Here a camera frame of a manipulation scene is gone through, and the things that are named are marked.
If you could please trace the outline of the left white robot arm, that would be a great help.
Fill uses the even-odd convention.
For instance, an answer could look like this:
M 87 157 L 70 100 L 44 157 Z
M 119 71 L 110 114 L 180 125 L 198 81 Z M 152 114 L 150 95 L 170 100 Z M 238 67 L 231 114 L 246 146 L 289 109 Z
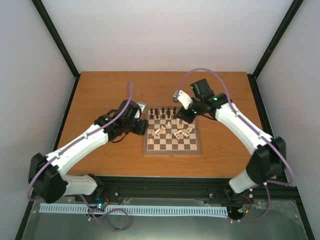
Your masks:
M 92 201 L 103 198 L 104 187 L 94 174 L 68 175 L 69 170 L 95 149 L 116 143 L 117 137 L 129 133 L 143 136 L 149 123 L 142 119 L 143 102 L 124 100 L 118 109 L 99 116 L 94 123 L 70 143 L 54 152 L 31 158 L 28 182 L 46 203 L 55 203 L 63 196 L 86 195 Z

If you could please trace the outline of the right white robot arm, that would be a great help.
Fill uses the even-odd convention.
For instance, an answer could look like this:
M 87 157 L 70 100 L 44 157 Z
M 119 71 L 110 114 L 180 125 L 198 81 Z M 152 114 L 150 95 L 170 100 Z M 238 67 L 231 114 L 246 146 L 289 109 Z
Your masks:
M 211 118 L 226 126 L 246 147 L 251 157 L 241 173 L 233 177 L 223 190 L 227 201 L 244 191 L 267 182 L 286 167 L 286 143 L 281 137 L 274 138 L 259 129 L 245 117 L 225 93 L 214 94 L 206 79 L 190 85 L 194 97 L 177 90 L 173 101 L 180 103 L 176 118 L 191 123 L 196 116 L 209 114 Z

